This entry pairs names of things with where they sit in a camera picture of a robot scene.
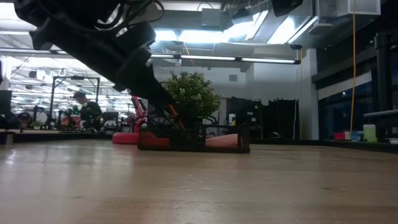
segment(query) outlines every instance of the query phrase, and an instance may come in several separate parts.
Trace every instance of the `green plant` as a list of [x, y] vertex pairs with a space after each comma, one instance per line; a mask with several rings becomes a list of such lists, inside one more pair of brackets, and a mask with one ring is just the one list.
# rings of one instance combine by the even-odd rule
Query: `green plant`
[[43, 122], [41, 122], [41, 121], [32, 122], [33, 127], [40, 127], [41, 125], [43, 125]]
[[205, 80], [203, 73], [181, 72], [180, 76], [171, 72], [165, 88], [177, 103], [194, 103], [197, 118], [206, 118], [220, 107], [220, 95], [214, 94], [211, 81]]

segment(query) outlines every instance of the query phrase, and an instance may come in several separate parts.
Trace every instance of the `red object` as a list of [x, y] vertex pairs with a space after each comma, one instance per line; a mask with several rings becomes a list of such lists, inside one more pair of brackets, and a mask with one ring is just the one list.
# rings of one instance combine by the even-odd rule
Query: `red object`
[[170, 140], [167, 138], [154, 138], [148, 139], [144, 138], [141, 144], [145, 147], [166, 147], [170, 146]]
[[114, 133], [112, 142], [114, 144], [138, 144], [138, 133]]
[[137, 118], [136, 124], [134, 125], [133, 133], [114, 133], [112, 136], [112, 142], [114, 144], [138, 144], [139, 140], [139, 129], [146, 122], [145, 114], [146, 111], [142, 109], [137, 96], [131, 96], [131, 101], [134, 100], [134, 107], [136, 108]]
[[335, 140], [344, 140], [344, 133], [335, 133]]

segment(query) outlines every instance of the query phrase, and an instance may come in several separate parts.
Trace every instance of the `orange cable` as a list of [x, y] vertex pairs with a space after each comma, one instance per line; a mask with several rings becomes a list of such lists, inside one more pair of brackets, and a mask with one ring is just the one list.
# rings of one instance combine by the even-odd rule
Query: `orange cable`
[[[174, 109], [173, 105], [169, 105], [169, 108], [170, 108], [170, 111], [172, 112], [174, 118], [176, 118], [177, 117], [177, 112], [175, 112], [175, 109]], [[183, 123], [181, 122], [180, 119], [178, 119], [178, 125], [180, 126], [181, 129], [185, 130], [185, 127], [184, 127], [184, 125], [183, 125]]]
[[351, 120], [349, 125], [349, 138], [353, 133], [353, 121], [354, 121], [354, 100], [355, 100], [355, 83], [356, 83], [356, 0], [354, 0], [353, 6], [353, 62], [354, 62], [354, 82], [353, 82], [353, 97], [351, 99]]
[[185, 44], [185, 42], [183, 42], [183, 43], [184, 43], [185, 50], [187, 50], [188, 55], [190, 55], [187, 45]]

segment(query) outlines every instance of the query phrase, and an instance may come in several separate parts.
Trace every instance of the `potted plant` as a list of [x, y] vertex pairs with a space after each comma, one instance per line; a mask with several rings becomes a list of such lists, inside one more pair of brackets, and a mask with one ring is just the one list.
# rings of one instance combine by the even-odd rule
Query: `potted plant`
[[34, 129], [40, 129], [40, 127], [43, 125], [43, 122], [41, 121], [34, 121], [32, 122], [32, 126]]
[[181, 72], [176, 75], [171, 72], [171, 77], [164, 82], [164, 87], [173, 96], [177, 104], [194, 106], [191, 110], [189, 121], [184, 124], [192, 128], [195, 122], [202, 122], [220, 107], [221, 96], [214, 94], [210, 86], [211, 81], [205, 80], [203, 73]]

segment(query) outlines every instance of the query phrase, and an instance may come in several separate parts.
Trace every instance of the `red box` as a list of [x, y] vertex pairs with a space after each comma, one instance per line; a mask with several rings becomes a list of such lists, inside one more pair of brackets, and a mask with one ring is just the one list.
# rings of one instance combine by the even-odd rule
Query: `red box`
[[344, 140], [344, 133], [335, 133], [335, 140]]

